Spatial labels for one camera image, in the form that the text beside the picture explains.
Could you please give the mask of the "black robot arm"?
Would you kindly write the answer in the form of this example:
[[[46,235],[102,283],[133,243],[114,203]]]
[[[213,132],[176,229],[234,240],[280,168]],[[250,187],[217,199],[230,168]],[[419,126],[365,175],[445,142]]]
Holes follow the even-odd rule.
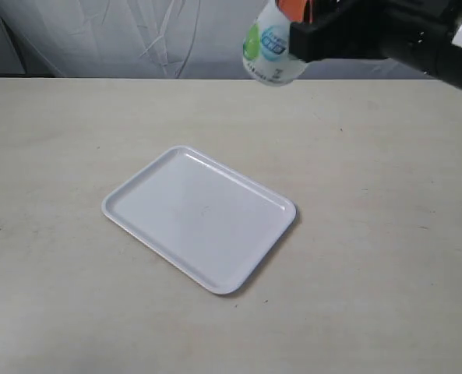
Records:
[[[391,58],[462,90],[462,0],[277,1],[304,62]]]

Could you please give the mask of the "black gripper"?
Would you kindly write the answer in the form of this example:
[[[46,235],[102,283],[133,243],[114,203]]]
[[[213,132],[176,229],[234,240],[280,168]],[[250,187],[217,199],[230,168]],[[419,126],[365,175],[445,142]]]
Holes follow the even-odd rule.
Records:
[[[276,0],[276,5],[293,22],[289,51],[303,62],[390,58],[384,42],[393,1]]]

